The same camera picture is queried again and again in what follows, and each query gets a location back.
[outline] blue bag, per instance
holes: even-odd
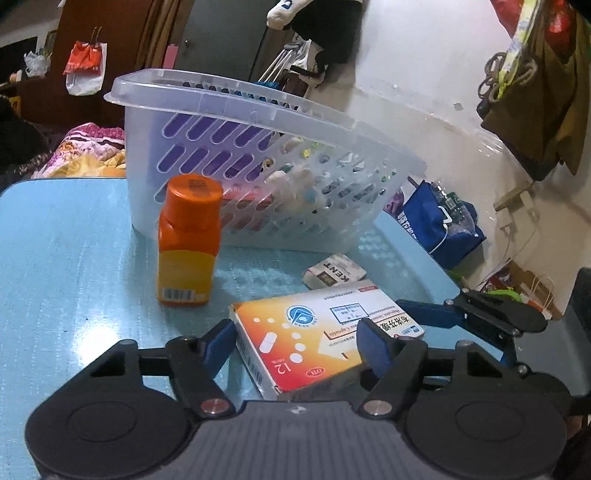
[[[423,181],[408,199],[397,220],[437,263],[451,270],[462,258],[486,240],[484,233],[476,225],[478,216],[474,205],[468,202],[464,202],[464,205],[474,220],[475,234],[459,232],[448,235],[444,221],[446,218],[449,219],[449,215],[437,204],[430,184]]]

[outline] light blue table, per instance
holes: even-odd
[[[34,180],[0,197],[0,479],[37,477],[23,441],[28,415],[122,338],[140,348],[201,335],[235,300],[304,291],[303,271],[324,254],[224,247],[210,303],[156,301],[156,246],[129,220],[125,180]],[[349,253],[393,299],[441,303],[457,287],[392,218],[382,214]],[[431,346],[472,335],[428,329]],[[234,352],[216,378],[238,406],[259,398]],[[167,381],[147,378],[170,392]]]

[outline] plastic basket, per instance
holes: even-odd
[[[409,173],[411,152],[367,124],[247,82],[178,70],[121,76],[133,226],[154,237],[166,184],[221,182],[226,244],[347,251]]]

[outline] orange pill bottle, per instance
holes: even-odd
[[[200,175],[168,182],[158,221],[159,301],[200,304],[209,300],[220,248],[222,186]]]

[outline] white wall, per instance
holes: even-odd
[[[366,2],[355,61],[310,98],[411,147],[427,162],[430,179],[441,178],[475,204],[489,240],[460,266],[475,286],[507,245],[495,225],[493,201],[528,178],[498,139],[480,129],[475,111],[484,64],[506,49],[509,37],[488,0]],[[539,225],[517,256],[523,267],[554,280],[555,303],[562,310],[578,269],[591,265],[590,166],[587,145],[577,177],[559,166],[535,186]],[[517,253],[535,228],[523,208],[514,218],[509,254]]]
[[[60,22],[59,0],[21,0],[0,21],[0,47],[37,37],[37,50],[45,45],[47,33]]]

